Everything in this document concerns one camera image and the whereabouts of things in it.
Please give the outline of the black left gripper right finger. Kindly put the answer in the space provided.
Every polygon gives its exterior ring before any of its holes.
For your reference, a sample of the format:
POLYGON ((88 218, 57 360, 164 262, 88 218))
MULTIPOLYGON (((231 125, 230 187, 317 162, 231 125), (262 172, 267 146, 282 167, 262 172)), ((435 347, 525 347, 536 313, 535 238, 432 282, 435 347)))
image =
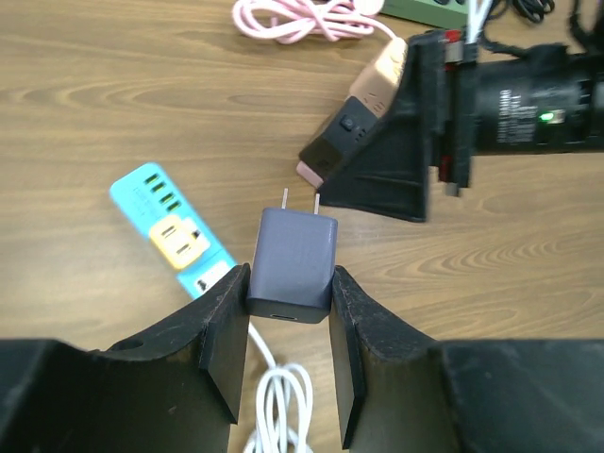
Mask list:
POLYGON ((343 268, 329 335, 351 452, 599 452, 599 339, 437 341, 343 268))

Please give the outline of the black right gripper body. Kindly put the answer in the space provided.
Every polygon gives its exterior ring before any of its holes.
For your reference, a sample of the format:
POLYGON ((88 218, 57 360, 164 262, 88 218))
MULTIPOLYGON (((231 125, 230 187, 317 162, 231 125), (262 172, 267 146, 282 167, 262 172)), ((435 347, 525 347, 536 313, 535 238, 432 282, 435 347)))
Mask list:
POLYGON ((484 155, 603 150, 603 32, 528 48, 480 38, 506 59, 478 66, 475 151, 484 155))

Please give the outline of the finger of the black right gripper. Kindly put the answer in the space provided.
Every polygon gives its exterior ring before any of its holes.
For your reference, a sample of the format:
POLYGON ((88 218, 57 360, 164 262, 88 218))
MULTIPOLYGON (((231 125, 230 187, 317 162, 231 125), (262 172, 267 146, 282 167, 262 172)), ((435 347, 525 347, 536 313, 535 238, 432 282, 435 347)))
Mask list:
POLYGON ((445 37, 411 37, 394 100, 327 177, 321 204, 425 222, 429 166, 445 131, 445 95, 445 37))

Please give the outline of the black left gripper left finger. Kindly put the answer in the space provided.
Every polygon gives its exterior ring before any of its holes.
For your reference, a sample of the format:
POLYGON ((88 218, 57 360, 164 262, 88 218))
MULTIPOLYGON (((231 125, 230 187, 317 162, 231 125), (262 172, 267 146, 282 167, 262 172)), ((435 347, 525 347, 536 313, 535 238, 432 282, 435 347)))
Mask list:
POLYGON ((5 452, 224 452, 238 420, 250 268, 106 351, 1 343, 5 452))

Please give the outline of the black charger block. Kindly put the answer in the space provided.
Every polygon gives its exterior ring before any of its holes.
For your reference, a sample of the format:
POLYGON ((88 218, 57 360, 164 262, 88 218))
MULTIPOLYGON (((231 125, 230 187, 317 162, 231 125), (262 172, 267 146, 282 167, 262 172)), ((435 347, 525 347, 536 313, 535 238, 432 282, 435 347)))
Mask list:
POLYGON ((305 171, 314 174, 318 185, 328 178, 339 162, 354 151, 378 117, 357 97, 348 97, 329 116, 298 154, 305 171))

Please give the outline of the pink power strip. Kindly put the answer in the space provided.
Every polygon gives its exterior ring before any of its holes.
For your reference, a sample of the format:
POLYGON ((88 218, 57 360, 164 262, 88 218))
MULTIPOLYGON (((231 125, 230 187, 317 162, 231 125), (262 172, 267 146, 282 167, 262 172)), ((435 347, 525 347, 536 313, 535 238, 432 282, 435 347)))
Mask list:
MULTIPOLYGON (((357 76, 349 88, 346 99, 355 96, 375 113, 377 119, 382 117, 394 99, 406 54, 407 44, 403 39, 395 37, 390 40, 357 76)), ((299 158, 296 172, 314 188, 320 187, 324 182, 318 185, 317 179, 310 179, 314 174, 309 169, 305 171, 299 158)))

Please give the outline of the small grey plug adapter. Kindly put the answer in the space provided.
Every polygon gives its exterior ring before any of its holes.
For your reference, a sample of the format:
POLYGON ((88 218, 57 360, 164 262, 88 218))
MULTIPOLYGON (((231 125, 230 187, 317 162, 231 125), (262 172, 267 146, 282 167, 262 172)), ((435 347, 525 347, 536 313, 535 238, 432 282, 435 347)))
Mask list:
POLYGON ((313 211, 263 210, 251 267, 246 305, 254 316, 318 324, 331 310, 338 221, 313 211))

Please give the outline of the teal travel adapter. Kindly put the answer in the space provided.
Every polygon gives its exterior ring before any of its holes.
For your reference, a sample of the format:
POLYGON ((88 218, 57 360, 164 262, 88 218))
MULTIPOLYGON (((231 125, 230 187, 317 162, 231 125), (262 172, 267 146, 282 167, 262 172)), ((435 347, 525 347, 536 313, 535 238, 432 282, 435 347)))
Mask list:
POLYGON ((116 180, 110 197, 176 272, 193 299, 206 293, 236 261, 181 190, 155 162, 116 180))

